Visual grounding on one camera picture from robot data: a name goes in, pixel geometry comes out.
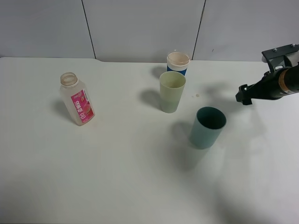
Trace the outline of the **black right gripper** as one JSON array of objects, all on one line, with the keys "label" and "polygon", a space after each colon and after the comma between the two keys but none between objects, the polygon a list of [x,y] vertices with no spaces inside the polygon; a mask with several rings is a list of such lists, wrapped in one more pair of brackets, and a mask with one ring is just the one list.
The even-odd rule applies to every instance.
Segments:
[{"label": "black right gripper", "polygon": [[279,86],[278,80],[283,71],[284,69],[279,69],[275,72],[268,71],[264,73],[262,79],[251,85],[248,90],[247,84],[239,86],[238,92],[235,96],[236,101],[243,105],[252,105],[251,99],[276,100],[282,98],[284,93]]}]

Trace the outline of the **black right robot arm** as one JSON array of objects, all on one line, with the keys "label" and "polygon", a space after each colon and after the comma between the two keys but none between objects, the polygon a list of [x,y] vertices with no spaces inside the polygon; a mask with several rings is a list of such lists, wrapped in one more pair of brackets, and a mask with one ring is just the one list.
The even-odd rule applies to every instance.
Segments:
[{"label": "black right robot arm", "polygon": [[262,79],[252,85],[241,85],[236,101],[251,105],[252,99],[278,100],[299,92],[299,66],[286,66],[274,72],[267,72]]}]

